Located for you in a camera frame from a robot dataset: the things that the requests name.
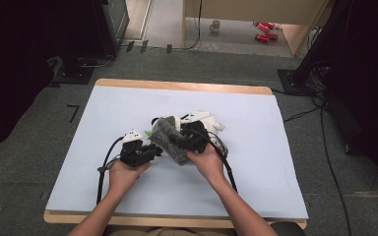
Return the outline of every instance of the table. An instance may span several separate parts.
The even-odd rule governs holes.
[[[121,94],[118,94],[118,92],[115,92],[117,88],[121,89],[121,92],[120,92]],[[46,211],[44,212],[45,221],[50,222],[50,223],[79,223],[83,218],[86,217],[86,215],[95,206],[94,199],[95,199],[95,189],[96,189],[96,182],[97,182],[97,175],[98,175],[95,169],[98,168],[98,164],[101,165],[101,163],[103,162],[103,159],[102,157],[98,157],[97,160],[94,160],[93,157],[92,158],[84,157],[84,155],[89,154],[90,156],[95,156],[95,155],[101,156],[103,154],[100,153],[100,150],[102,150],[102,152],[106,152],[110,144],[112,143],[112,141],[116,139],[114,138],[115,136],[106,137],[106,136],[111,136],[111,135],[107,135],[107,133],[104,132],[104,129],[106,128],[99,126],[98,123],[95,122],[95,119],[100,119],[100,123],[102,124],[111,122],[110,119],[116,120],[117,118],[115,115],[116,111],[112,111],[112,114],[106,114],[106,113],[95,114],[95,109],[101,109],[101,107],[103,107],[103,104],[100,104],[99,102],[110,101],[109,97],[113,95],[114,93],[116,94],[116,97],[129,97],[130,94],[133,94],[133,95],[136,95],[136,97],[134,98],[138,99],[138,97],[140,97],[141,101],[145,101],[147,103],[153,102],[153,100],[150,101],[150,98],[154,98],[154,96],[152,96],[152,93],[155,93],[156,96],[159,96],[161,99],[167,99],[167,97],[164,96],[164,94],[170,93],[172,94],[171,97],[173,98],[186,97],[185,94],[186,95],[192,94],[192,97],[196,100],[197,97],[198,98],[202,97],[202,95],[205,93],[211,100],[214,100],[215,96],[217,96],[219,99],[223,99],[224,97],[228,97],[228,96],[233,96],[233,97],[242,96],[243,98],[248,99],[249,97],[255,97],[256,94],[263,94],[266,99],[274,100],[274,97],[272,96],[272,91],[269,88],[262,88],[262,87],[190,84],[190,83],[175,83],[175,82],[110,80],[110,79],[98,80],[95,84],[94,91],[91,94],[91,98],[84,112],[84,115],[78,127],[75,138],[71,144],[66,160],[63,163],[56,185],[54,186],[53,193],[51,194],[51,197],[47,204]],[[120,110],[118,112],[119,113],[122,112],[122,114],[124,114],[123,113],[124,111],[129,110],[129,107],[127,107],[125,102],[122,102],[121,105],[118,105],[117,107],[118,107],[118,110]],[[137,117],[136,115],[133,115],[130,117],[124,116],[122,121],[131,124],[133,123],[136,117]],[[96,139],[96,140],[106,139],[107,141],[110,141],[110,142],[109,144],[107,144],[106,148],[105,147],[104,148],[83,147],[82,146],[83,142],[85,142],[85,144],[88,144],[88,146],[93,145],[92,142],[86,142],[84,140],[86,139],[85,137],[86,134],[93,134],[93,135],[88,135],[88,136],[91,136],[91,137],[88,137],[88,139],[90,138]],[[230,149],[230,155],[236,156],[237,152],[239,151],[237,150],[236,145],[233,144],[232,142],[228,142],[228,143],[225,142],[225,143],[228,145]],[[283,165],[288,166],[288,168],[283,171],[283,174],[285,174],[286,176],[289,176],[286,179],[286,181],[289,181],[289,183],[291,181],[290,183],[291,186],[290,185],[289,186],[292,188],[297,188],[299,192],[295,192],[296,194],[294,196],[290,196],[288,198],[284,196],[280,196],[280,199],[278,200],[278,202],[281,202],[281,205],[282,205],[285,201],[289,202],[289,201],[296,200],[295,203],[298,205],[298,208],[300,209],[300,211],[304,210],[304,213],[302,214],[303,217],[302,218],[289,217],[288,220],[295,221],[302,228],[304,228],[306,226],[306,218],[307,218],[306,208],[304,206],[303,199],[301,197],[300,190],[298,189],[297,181],[294,176],[293,165],[291,162],[291,156],[288,151],[287,142],[285,143],[285,145],[286,145],[288,154],[285,152],[286,151],[285,148],[280,148],[280,150],[276,150],[275,152],[284,150],[284,152],[281,152],[281,153],[284,153],[283,156],[286,157],[287,161]],[[81,150],[81,148],[78,148],[78,147],[87,148],[87,150],[83,151]],[[87,171],[90,171],[89,172],[90,174],[94,174],[94,176],[92,177],[92,179],[94,178],[94,183],[91,183],[89,186],[82,184],[81,186],[85,186],[85,187],[80,187],[82,189],[78,190],[74,194],[72,193],[66,194],[66,192],[69,192],[71,190],[72,186],[77,185],[77,182],[75,181],[82,181],[82,178],[87,178],[87,176],[85,175],[78,177],[76,176],[76,173],[72,174],[70,172],[72,171],[71,170],[72,162],[78,163],[78,161],[75,160],[74,158],[79,158],[83,162],[85,162],[86,160],[89,162],[94,162],[91,168],[87,170]],[[206,193],[208,191],[211,191],[211,188],[207,186],[208,183],[205,180],[203,182],[202,180],[203,177],[199,173],[197,173],[195,166],[185,165],[186,167],[177,167],[177,165],[174,164],[174,165],[166,166],[166,168],[164,169],[161,169],[162,165],[168,164],[169,162],[172,162],[172,160],[169,160],[168,158],[156,158],[152,162],[152,168],[150,168],[150,171],[152,171],[153,174],[155,174],[155,172],[159,170],[161,173],[164,171],[165,172],[170,171],[171,174],[175,175],[176,168],[181,168],[181,169],[178,169],[179,173],[183,173],[184,175],[187,175],[187,176],[191,175],[191,173],[196,172],[196,176],[193,175],[193,178],[192,178],[193,181],[186,181],[185,183],[186,185],[183,187],[183,189],[190,189],[190,188],[202,189],[202,191],[199,191],[199,193],[197,194],[201,196],[201,198],[204,198],[204,199],[211,194],[211,193]],[[237,178],[238,180],[242,180],[241,178],[242,171],[239,171],[240,163],[237,164],[237,162],[232,162],[232,163],[231,161],[229,162],[234,171],[235,181],[237,181]],[[144,175],[142,175],[141,178],[139,179],[138,183],[136,183],[134,188],[123,199],[121,205],[119,206],[119,210],[117,209],[117,211],[122,210],[123,212],[116,211],[116,213],[114,213],[114,215],[110,219],[109,224],[137,225],[137,226],[167,226],[167,227],[208,227],[208,228],[232,228],[233,227],[228,217],[222,216],[222,215],[207,216],[207,214],[205,214],[204,212],[203,212],[204,215],[200,213],[199,215],[195,215],[195,216],[194,215],[181,215],[181,214],[174,215],[171,213],[169,214],[158,214],[158,213],[144,214],[144,213],[137,212],[138,210],[135,208],[131,208],[131,209],[127,208],[127,207],[131,207],[131,205],[135,203],[136,199],[133,199],[133,198],[136,198],[136,196],[137,197],[139,196],[139,195],[136,195],[136,193],[139,193],[138,191],[140,191],[139,188],[147,189],[147,188],[152,187],[150,191],[156,190],[154,189],[152,184],[148,184],[148,183],[153,183],[151,181],[155,181],[155,180],[153,178],[150,179],[149,172],[145,172]],[[238,186],[241,197],[248,199],[249,190],[246,190],[246,188],[243,187],[243,182],[245,182],[245,180],[237,182],[237,186]],[[180,188],[179,186],[174,186],[174,188],[176,188],[175,189],[176,191],[174,192],[179,192],[177,189],[177,188]],[[155,204],[161,203],[161,197],[163,196],[152,195],[150,199],[153,199],[153,207],[156,207]],[[213,199],[217,201],[219,200],[217,196],[214,196],[214,194],[213,194]],[[61,205],[66,205],[66,202],[69,202],[69,201],[72,202],[70,206],[61,206]],[[75,206],[76,202],[80,202],[80,201],[82,202],[92,201],[92,203],[90,206],[85,207],[86,208],[85,210],[82,210],[82,208],[84,208],[83,206]],[[214,203],[211,203],[211,206],[213,208],[212,210],[216,211],[218,214],[220,214],[223,208],[223,206],[218,206],[214,208]],[[135,210],[136,213],[130,213],[130,210]],[[269,222],[284,220],[282,217],[268,217],[266,219]]]
[[[327,15],[331,12],[331,8],[327,6],[331,6],[333,2],[334,0],[208,0],[202,2],[202,18],[283,24],[287,45],[292,55],[296,55],[312,29],[325,24],[324,21],[327,21]],[[200,0],[185,0],[184,4],[185,18],[198,17]]]

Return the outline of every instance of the gray cloth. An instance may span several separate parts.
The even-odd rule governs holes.
[[[189,162],[189,157],[186,156],[185,150],[172,143],[169,137],[183,138],[176,131],[173,116],[159,118],[152,127],[152,135],[149,139],[163,148],[178,165],[184,165]]]

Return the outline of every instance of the white floor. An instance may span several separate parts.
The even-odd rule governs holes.
[[[148,46],[163,48],[166,48],[168,44],[171,44],[173,48],[187,48],[194,44],[198,37],[198,19],[186,18],[186,28],[183,28],[183,1],[151,0],[150,11],[147,11],[144,4],[133,3],[136,1],[139,2],[139,0],[127,0],[127,4],[131,5],[131,7],[128,7],[131,27],[127,29],[126,35],[128,31],[140,31],[141,37],[126,37],[124,43],[135,40],[136,45],[141,45],[142,40],[148,40]],[[131,25],[132,22],[140,21],[134,20],[134,18],[142,19],[146,12],[148,12],[147,26],[144,29],[136,29],[134,25]],[[254,27],[252,22],[220,20],[220,32],[215,33],[210,31],[212,21],[213,19],[201,19],[201,40],[193,50],[293,57],[287,47],[282,29],[272,29],[271,33],[278,34],[279,39],[266,43],[254,39],[257,33],[263,34],[263,32]],[[306,52],[305,42],[296,57],[303,58]]]

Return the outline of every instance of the person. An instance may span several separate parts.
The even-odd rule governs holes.
[[[199,172],[220,197],[237,235],[277,235],[266,220],[232,189],[224,177],[222,161],[211,145],[207,145],[202,153],[188,150],[187,156],[195,163]],[[109,189],[106,196],[69,235],[102,235],[121,199],[150,166],[151,164],[148,162],[133,169],[120,160],[114,161],[109,169]]]

